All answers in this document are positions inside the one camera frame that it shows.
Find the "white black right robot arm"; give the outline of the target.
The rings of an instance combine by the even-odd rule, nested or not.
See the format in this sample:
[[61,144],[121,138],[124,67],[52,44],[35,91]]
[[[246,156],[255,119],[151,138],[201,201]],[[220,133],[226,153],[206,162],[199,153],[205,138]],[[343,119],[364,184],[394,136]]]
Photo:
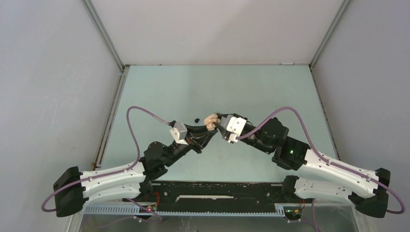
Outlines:
[[301,199],[324,199],[347,202],[362,214],[383,218],[387,213],[390,171],[365,170],[316,153],[312,146],[288,136],[288,128],[271,118],[260,128],[237,114],[216,115],[214,125],[230,142],[242,141],[266,154],[280,168],[294,170],[285,177],[281,195],[287,202]]

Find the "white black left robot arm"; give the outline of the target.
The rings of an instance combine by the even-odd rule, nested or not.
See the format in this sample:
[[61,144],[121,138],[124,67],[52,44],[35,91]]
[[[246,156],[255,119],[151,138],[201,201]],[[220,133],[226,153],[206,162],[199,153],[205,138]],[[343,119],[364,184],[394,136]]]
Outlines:
[[137,163],[103,169],[79,171],[68,168],[53,184],[56,215],[67,217],[91,203],[119,199],[148,201],[153,195],[151,181],[167,173],[168,167],[190,151],[200,154],[217,129],[175,123],[170,145],[152,142]]

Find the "pink charging case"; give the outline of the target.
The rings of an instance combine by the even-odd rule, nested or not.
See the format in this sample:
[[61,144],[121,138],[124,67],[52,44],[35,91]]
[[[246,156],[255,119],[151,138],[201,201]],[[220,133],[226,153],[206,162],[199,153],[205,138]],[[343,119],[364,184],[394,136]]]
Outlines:
[[212,114],[204,119],[204,125],[208,131],[212,131],[220,123],[220,118],[217,114]]

